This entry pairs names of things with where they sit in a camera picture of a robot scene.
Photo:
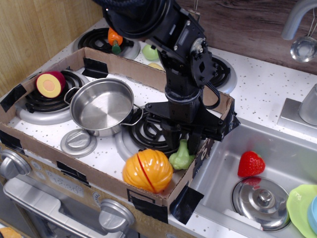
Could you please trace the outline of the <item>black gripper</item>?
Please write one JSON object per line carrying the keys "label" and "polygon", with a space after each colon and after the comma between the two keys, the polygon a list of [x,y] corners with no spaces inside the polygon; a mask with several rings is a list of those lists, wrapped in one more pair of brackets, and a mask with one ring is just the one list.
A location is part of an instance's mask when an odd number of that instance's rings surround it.
{"label": "black gripper", "polygon": [[225,123],[207,110],[203,103],[203,91],[190,98],[167,92],[167,102],[147,103],[148,119],[160,123],[162,134],[170,149],[177,149],[182,132],[188,133],[187,147],[190,155],[195,155],[202,140],[211,138],[221,141]]}

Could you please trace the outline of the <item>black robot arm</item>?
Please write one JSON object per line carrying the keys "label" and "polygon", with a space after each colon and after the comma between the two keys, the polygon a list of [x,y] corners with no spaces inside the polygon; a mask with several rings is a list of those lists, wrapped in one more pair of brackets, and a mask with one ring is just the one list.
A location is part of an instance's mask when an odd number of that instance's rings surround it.
{"label": "black robot arm", "polygon": [[169,144],[188,133],[190,154],[201,140],[223,138],[224,122],[210,113],[220,103],[212,85],[217,64],[198,21],[174,0],[100,0],[104,18],[120,36],[158,51],[166,73],[166,102],[148,103],[147,120],[160,123]]}

